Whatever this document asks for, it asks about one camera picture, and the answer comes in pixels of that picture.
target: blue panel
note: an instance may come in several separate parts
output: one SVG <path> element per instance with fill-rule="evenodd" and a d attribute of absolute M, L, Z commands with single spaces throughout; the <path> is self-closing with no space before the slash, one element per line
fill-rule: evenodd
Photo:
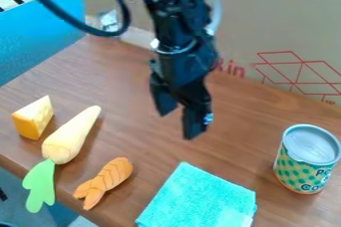
<path fill-rule="evenodd" d="M 83 0 L 53 0 L 84 20 Z M 0 86 L 75 43 L 83 33 L 37 1 L 0 13 Z"/>

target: yellow polka dot label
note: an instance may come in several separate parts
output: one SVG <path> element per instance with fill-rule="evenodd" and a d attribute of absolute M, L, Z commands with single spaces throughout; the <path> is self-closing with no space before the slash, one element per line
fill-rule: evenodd
<path fill-rule="evenodd" d="M 302 194 L 314 194 L 324 188 L 334 165 L 321 166 L 296 161 L 281 143 L 273 169 L 278 180 L 288 189 Z"/>

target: green towel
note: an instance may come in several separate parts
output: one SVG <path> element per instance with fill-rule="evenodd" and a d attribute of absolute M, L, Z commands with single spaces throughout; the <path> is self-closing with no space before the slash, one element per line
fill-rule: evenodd
<path fill-rule="evenodd" d="M 255 192 L 181 163 L 137 219 L 140 227 L 249 227 Z"/>

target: toy carrot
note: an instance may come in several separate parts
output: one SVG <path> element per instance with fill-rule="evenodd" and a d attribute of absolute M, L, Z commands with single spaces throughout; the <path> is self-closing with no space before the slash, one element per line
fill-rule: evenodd
<path fill-rule="evenodd" d="M 83 208 L 89 210 L 100 202 L 106 191 L 116 186 L 131 176 L 133 165 L 124 157 L 119 157 L 108 162 L 100 173 L 91 180 L 77 187 L 74 197 L 85 198 Z"/>
<path fill-rule="evenodd" d="M 43 202 L 48 205 L 55 203 L 55 164 L 67 163 L 76 157 L 100 112 L 98 106 L 89 107 L 45 139 L 42 153 L 46 160 L 32 168 L 23 180 L 23 187 L 31 190 L 26 201 L 28 211 L 38 212 Z"/>

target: food can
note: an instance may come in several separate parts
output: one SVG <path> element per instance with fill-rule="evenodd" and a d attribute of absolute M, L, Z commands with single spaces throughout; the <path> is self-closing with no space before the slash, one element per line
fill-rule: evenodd
<path fill-rule="evenodd" d="M 340 143 L 328 130 L 297 124 L 284 132 L 273 170 L 289 190 L 314 194 L 324 188 L 340 156 Z"/>

